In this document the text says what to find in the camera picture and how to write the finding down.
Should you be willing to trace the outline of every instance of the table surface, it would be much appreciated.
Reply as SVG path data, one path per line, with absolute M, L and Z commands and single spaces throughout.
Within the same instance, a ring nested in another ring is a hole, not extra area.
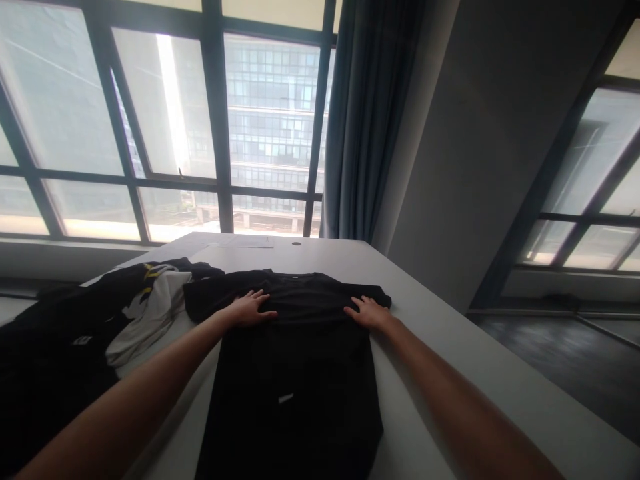
M 430 290 L 360 241 L 273 237 L 274 248 L 218 247 L 230 234 L 191 233 L 126 264 L 189 257 L 225 272 L 270 268 L 322 272 L 345 283 L 380 285 L 394 315 L 492 400 L 568 479 L 631 479 L 640 475 L 640 449 L 528 366 Z M 169 332 L 136 365 L 193 327 L 180 313 Z M 384 435 L 372 479 L 462 478 L 431 416 L 387 342 L 371 348 Z M 211 352 L 129 478 L 193 478 L 209 409 L 219 345 Z

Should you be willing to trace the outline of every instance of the black t-shirt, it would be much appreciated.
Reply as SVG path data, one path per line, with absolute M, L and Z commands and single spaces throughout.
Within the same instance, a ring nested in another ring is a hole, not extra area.
M 383 427 L 369 333 L 343 308 L 391 298 L 322 273 L 246 271 L 186 285 L 187 312 L 200 322 L 251 289 L 279 316 L 224 337 L 196 478 L 366 478 Z

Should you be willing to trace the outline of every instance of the dark floor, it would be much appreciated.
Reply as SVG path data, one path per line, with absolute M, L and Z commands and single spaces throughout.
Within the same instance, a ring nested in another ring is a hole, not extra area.
M 480 315 L 470 318 L 640 446 L 638 349 L 571 318 Z

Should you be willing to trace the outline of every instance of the curtain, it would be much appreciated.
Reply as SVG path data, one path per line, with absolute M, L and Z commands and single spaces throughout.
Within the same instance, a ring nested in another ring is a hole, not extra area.
M 425 0 L 345 0 L 325 158 L 321 237 L 371 242 Z

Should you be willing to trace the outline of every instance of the forearm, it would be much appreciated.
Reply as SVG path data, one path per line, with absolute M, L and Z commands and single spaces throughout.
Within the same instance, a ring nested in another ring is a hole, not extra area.
M 16 478 L 121 478 L 231 325 L 220 311 L 158 352 L 84 410 Z
M 393 318 L 382 330 L 411 371 L 436 425 L 470 478 L 562 478 L 490 400 L 400 320 Z

